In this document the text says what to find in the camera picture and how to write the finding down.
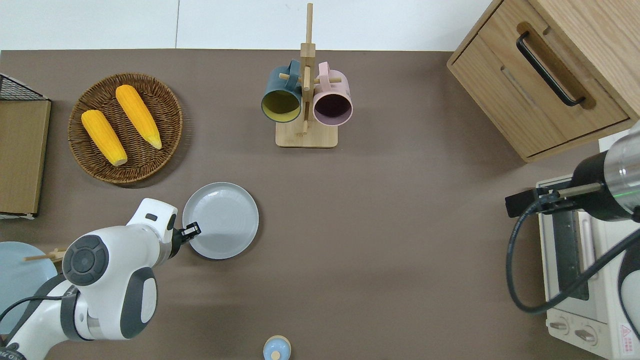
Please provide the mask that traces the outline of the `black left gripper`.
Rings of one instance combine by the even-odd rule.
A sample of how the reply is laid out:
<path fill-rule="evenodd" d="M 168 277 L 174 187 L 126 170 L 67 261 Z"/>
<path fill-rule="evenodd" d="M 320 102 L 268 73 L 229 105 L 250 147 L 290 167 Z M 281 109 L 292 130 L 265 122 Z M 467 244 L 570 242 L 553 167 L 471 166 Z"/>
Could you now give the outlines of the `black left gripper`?
<path fill-rule="evenodd" d="M 187 224 L 185 228 L 173 228 L 169 259 L 172 259 L 179 252 L 185 243 L 185 239 L 186 242 L 188 242 L 187 238 L 194 238 L 200 235 L 201 232 L 201 228 L 197 222 Z"/>

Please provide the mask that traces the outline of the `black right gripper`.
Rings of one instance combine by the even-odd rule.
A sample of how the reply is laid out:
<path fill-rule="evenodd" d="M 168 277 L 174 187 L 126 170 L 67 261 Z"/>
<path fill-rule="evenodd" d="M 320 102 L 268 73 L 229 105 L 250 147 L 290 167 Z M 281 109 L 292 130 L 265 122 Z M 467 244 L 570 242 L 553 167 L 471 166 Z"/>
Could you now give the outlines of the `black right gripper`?
<path fill-rule="evenodd" d="M 639 221 L 639 164 L 626 163 L 605 151 L 583 160 L 574 169 L 567 189 L 581 188 L 586 193 L 560 195 L 551 192 L 551 199 L 538 204 L 538 189 L 526 189 L 505 197 L 509 218 L 518 218 L 532 204 L 534 214 L 557 214 L 584 210 L 605 222 Z"/>

